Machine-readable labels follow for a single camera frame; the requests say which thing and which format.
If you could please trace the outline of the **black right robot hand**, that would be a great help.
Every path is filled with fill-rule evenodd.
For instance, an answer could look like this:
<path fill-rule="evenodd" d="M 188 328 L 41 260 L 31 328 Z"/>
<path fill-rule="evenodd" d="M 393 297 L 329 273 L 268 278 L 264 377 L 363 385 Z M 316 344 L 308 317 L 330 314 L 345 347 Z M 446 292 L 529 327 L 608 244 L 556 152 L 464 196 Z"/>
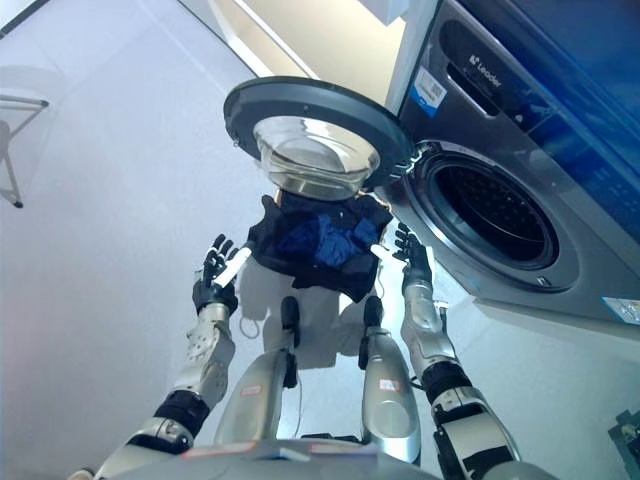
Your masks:
<path fill-rule="evenodd" d="M 429 250 L 404 223 L 395 230 L 396 250 L 392 252 L 381 244 L 373 244 L 369 251 L 384 263 L 401 269 L 412 280 L 431 283 L 433 272 L 429 261 Z"/>

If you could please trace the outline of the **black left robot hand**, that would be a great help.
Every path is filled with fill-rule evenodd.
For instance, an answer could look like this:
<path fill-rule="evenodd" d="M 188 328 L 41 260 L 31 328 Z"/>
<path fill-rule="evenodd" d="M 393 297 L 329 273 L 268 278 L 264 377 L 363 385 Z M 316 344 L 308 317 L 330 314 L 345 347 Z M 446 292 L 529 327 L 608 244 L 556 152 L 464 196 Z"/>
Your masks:
<path fill-rule="evenodd" d="M 195 271 L 192 301 L 196 312 L 222 305 L 231 316 L 239 305 L 235 281 L 252 254 L 245 244 L 235 247 L 225 234 L 219 234 L 207 250 L 202 266 Z"/>

